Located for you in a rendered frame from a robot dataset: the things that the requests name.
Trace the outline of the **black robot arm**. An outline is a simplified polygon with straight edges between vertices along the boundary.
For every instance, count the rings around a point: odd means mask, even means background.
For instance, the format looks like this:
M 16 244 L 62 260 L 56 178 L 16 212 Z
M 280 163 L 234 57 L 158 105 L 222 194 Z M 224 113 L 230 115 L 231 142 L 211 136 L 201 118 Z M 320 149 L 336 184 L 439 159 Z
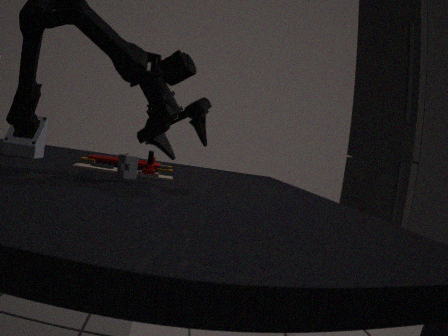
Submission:
M 28 0 L 19 13 L 19 22 L 23 35 L 19 84 L 6 119 L 14 126 L 15 137 L 32 139 L 40 126 L 34 113 L 42 87 L 36 82 L 36 71 L 45 28 L 75 25 L 111 58 L 130 87 L 139 84 L 147 100 L 169 88 L 168 84 L 173 86 L 196 74 L 188 54 L 177 50 L 161 60 L 162 55 L 122 39 L 85 0 Z M 148 62 L 151 71 L 147 71 Z M 145 129 L 154 139 L 168 131 L 171 120 L 177 116 L 172 107 L 161 102 L 155 111 L 146 111 L 149 118 Z

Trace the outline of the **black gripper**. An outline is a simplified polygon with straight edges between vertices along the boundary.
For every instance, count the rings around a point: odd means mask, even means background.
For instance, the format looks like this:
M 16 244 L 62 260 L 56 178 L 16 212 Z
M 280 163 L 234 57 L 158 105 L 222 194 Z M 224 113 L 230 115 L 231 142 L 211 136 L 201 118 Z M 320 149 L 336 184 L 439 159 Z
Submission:
M 167 105 L 172 107 L 177 117 L 171 120 L 170 125 L 173 125 L 187 117 L 191 118 L 192 120 L 189 122 L 189 124 L 194 126 L 200 141 L 205 147 L 207 145 L 206 126 L 205 126 L 206 114 L 208 113 L 208 109 L 211 107 L 209 100 L 203 97 L 202 99 L 192 104 L 189 104 L 188 106 L 185 107 L 185 110 L 183 110 L 183 107 L 178 107 L 174 96 L 175 96 L 174 91 L 171 92 L 170 89 L 168 88 L 165 91 L 150 98 L 148 100 L 149 105 L 147 105 L 147 108 L 149 109 L 152 107 L 152 109 L 155 111 L 157 108 L 159 108 L 158 103 L 161 101 L 165 102 Z M 157 146 L 172 160 L 176 159 L 174 151 L 165 133 L 161 133 L 157 138 L 154 139 L 144 127 L 137 132 L 137 139 L 140 142 L 140 144 L 146 141 L 145 143 L 146 145 L 151 144 Z

